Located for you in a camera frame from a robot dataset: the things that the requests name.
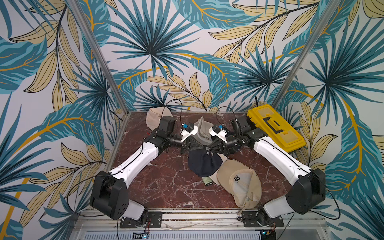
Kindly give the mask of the navy black cap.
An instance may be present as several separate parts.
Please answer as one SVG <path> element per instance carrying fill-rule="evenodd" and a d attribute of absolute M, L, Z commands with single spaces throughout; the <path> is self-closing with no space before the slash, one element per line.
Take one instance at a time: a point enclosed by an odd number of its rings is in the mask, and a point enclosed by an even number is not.
<path fill-rule="evenodd" d="M 211 155 L 205 151 L 190 151 L 188 166 L 198 177 L 209 177 L 218 168 L 220 160 L 218 154 Z"/>

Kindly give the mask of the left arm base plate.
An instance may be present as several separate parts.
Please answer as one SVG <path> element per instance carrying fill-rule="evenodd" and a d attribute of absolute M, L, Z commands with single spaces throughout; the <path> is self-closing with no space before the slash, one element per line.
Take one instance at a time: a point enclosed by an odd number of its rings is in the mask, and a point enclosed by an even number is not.
<path fill-rule="evenodd" d="M 122 229 L 143 229 L 144 227 L 150 229 L 159 229 L 162 225 L 163 213 L 162 212 L 144 212 L 138 219 L 122 218 L 120 228 Z"/>

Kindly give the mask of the cream Colorado cap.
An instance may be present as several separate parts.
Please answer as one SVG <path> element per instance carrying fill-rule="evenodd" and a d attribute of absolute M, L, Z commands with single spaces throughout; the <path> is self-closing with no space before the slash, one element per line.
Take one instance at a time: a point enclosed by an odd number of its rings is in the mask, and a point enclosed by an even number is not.
<path fill-rule="evenodd" d="M 211 175 L 209 176 L 209 178 L 213 181 L 214 184 L 216 185 L 221 185 L 219 180 L 218 180 L 218 171 L 220 169 L 220 167 L 222 166 L 222 164 L 228 160 L 228 157 L 223 155 L 223 154 L 218 154 L 218 156 L 220 157 L 220 161 L 219 161 L 219 166 L 218 168 L 216 169 L 216 171 Z"/>

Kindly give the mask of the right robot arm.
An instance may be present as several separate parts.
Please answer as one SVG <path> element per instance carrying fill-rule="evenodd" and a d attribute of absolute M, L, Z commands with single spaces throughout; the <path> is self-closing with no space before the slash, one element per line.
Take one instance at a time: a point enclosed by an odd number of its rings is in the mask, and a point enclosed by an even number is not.
<path fill-rule="evenodd" d="M 272 139 L 272 134 L 251 125 L 248 117 L 232 120 L 234 134 L 229 134 L 223 126 L 210 128 L 215 137 L 210 149 L 213 152 L 229 155 L 243 147 L 249 147 L 267 159 L 290 183 L 290 191 L 282 197 L 271 200 L 260 207 L 264 218 L 274 219 L 284 214 L 304 215 L 326 198 L 326 177 L 321 170 L 312 170 L 284 151 Z"/>

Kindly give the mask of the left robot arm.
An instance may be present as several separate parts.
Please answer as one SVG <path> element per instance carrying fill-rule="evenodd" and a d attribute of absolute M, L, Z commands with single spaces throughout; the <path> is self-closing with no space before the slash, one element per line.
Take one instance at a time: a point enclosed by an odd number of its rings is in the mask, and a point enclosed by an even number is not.
<path fill-rule="evenodd" d="M 141 146 L 122 164 L 109 172 L 99 172 L 94 181 L 90 205 L 112 220 L 131 219 L 143 225 L 148 210 L 142 204 L 129 199 L 129 187 L 135 177 L 151 161 L 169 147 L 179 147 L 186 152 L 199 145 L 194 138 L 199 128 L 194 124 L 182 124 L 179 134 L 174 134 L 176 119 L 165 116 L 143 141 Z"/>

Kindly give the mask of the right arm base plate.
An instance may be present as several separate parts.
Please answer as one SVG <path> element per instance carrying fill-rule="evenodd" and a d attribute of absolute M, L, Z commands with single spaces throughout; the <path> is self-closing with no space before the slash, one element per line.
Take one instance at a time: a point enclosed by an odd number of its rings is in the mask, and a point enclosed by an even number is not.
<path fill-rule="evenodd" d="M 282 217 L 270 218 L 264 212 L 258 211 L 244 211 L 238 217 L 240 222 L 243 222 L 245 228 L 275 228 L 275 227 L 284 227 L 284 222 Z"/>

